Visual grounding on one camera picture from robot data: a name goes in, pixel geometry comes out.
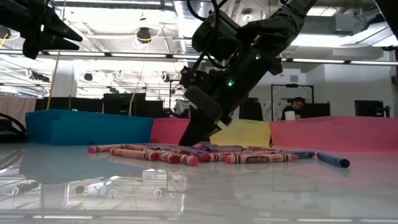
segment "ceiling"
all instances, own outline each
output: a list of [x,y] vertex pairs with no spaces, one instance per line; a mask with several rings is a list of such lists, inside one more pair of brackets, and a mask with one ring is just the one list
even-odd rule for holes
[[[150,54],[184,54],[189,51],[189,47],[184,46],[182,39],[191,37],[200,22],[184,17],[185,11],[178,7],[183,7],[185,1],[141,1],[141,0],[68,0],[65,8],[65,23],[73,30],[83,36],[83,42],[77,43],[80,51],[84,52],[136,52]],[[204,16],[205,11],[211,9],[210,1],[192,0],[193,5],[201,8],[200,13]],[[61,15],[63,0],[53,0],[52,4],[57,6],[57,12]],[[227,15],[232,17],[239,25],[247,23],[244,21],[242,12],[244,9],[250,9],[252,21],[263,17],[269,17],[280,7],[278,0],[229,0],[221,9]],[[339,10],[338,19],[334,17],[311,16],[312,27],[327,26],[334,21],[333,29],[339,28],[340,24],[347,22],[337,22],[337,20],[347,17],[350,22],[351,32],[360,32],[364,29],[363,20],[367,16],[375,13],[375,5],[372,0],[357,1],[318,1],[317,9],[323,9],[330,12],[330,9]],[[140,27],[148,27],[152,37],[149,44],[142,44],[137,40],[136,32]],[[320,29],[304,27],[306,33],[317,34]],[[17,37],[18,33],[13,32],[12,37]],[[23,39],[18,38],[4,43],[3,49],[21,49]],[[290,46],[282,54],[283,57],[304,57],[304,58],[341,58],[355,57],[355,59],[377,59],[382,56],[382,50],[374,47],[309,47],[309,46]],[[48,77],[52,76],[55,66],[55,57],[38,58],[31,60],[24,57],[16,57],[0,54],[0,82],[2,83],[44,83],[40,80],[29,78],[29,70],[34,70]],[[178,73],[183,66],[188,65],[189,60],[176,60],[174,62],[137,62],[128,60],[100,60],[93,59],[75,59],[76,67],[79,72],[79,85],[112,85],[127,86],[123,91],[134,91],[134,86],[138,83],[141,76],[141,84],[145,86],[169,87],[160,79],[161,74],[170,75],[171,79],[178,79]],[[286,63],[287,68],[305,69],[305,66],[299,63]],[[86,73],[92,73],[93,81],[88,82],[84,79]],[[37,96],[45,95],[49,91],[48,87],[12,87],[2,88],[0,90],[15,94],[16,90],[26,92]],[[109,89],[79,89],[78,95],[85,97],[100,97],[103,93],[109,93]],[[155,98],[161,96],[168,99],[168,90],[157,90],[148,93]],[[182,91],[177,90],[174,98],[182,98]]]

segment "reflective tabletop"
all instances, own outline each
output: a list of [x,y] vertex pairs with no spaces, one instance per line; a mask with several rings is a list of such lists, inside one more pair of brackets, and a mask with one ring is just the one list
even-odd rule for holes
[[0,144],[0,223],[398,223],[398,153],[198,167]]

